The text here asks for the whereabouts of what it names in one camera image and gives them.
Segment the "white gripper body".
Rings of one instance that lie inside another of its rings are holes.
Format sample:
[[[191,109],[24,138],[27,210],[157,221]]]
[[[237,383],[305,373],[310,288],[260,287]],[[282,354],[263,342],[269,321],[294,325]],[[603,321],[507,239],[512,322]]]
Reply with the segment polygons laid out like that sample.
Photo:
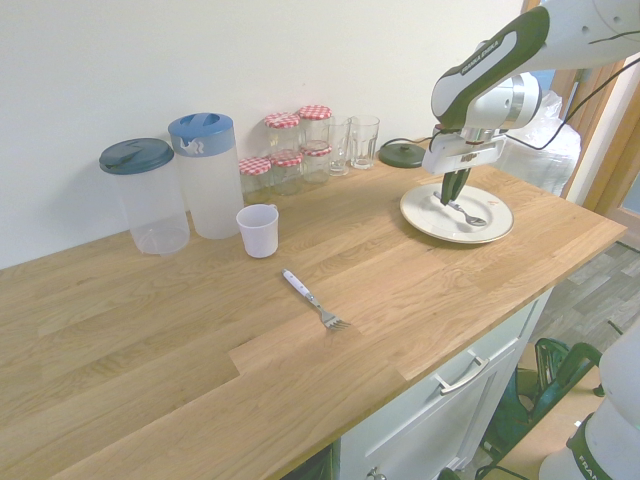
[[[426,148],[422,167],[438,175],[496,162],[501,156],[507,137],[498,135],[478,145],[468,143],[458,134],[439,134]]]

